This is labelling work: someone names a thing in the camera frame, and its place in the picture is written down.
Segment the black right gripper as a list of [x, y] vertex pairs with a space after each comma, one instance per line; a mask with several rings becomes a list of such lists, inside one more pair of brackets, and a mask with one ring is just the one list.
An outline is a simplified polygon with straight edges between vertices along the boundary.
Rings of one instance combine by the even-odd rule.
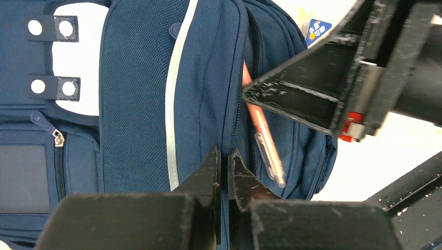
[[360, 140], [388, 112], [441, 125], [441, 1], [357, 1], [331, 34], [242, 93], [314, 130]]

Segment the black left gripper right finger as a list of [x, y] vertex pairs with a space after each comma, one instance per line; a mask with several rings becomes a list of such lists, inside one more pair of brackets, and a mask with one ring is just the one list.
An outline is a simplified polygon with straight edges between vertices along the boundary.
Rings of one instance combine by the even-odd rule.
[[382, 209], [363, 202], [282, 199], [228, 156], [231, 249], [401, 249]]

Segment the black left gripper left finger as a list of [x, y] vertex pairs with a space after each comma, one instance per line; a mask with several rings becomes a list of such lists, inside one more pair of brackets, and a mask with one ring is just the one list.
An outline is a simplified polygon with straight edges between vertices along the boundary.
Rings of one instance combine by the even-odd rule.
[[171, 192], [76, 194], [62, 200], [36, 249], [216, 249], [220, 232], [217, 146]]

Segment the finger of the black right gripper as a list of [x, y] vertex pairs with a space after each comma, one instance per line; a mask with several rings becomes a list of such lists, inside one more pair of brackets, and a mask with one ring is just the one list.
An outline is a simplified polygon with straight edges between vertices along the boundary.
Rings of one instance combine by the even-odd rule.
[[441, 153], [367, 201], [388, 214], [402, 249], [441, 249]]

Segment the orange pen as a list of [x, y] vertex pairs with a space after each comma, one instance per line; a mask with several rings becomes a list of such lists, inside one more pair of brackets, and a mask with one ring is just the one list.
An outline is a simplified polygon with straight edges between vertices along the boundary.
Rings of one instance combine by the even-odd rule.
[[247, 103], [246, 106], [256, 129], [255, 140], [257, 141], [259, 151], [267, 169], [267, 174], [280, 188], [285, 188], [286, 180], [284, 168], [271, 135], [263, 108], [249, 103]]

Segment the navy blue student backpack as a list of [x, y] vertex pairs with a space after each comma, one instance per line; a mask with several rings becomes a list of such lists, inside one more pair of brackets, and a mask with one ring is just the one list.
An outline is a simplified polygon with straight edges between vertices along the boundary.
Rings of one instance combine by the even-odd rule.
[[170, 191], [210, 147], [237, 148], [282, 198], [320, 192], [337, 140], [272, 112], [265, 116], [286, 173], [266, 173], [244, 102], [243, 63], [259, 77], [304, 50], [295, 21], [273, 1], [92, 1], [108, 7], [101, 37], [99, 115], [56, 104], [53, 43], [74, 1], [1, 1], [1, 240], [34, 249], [67, 195]]

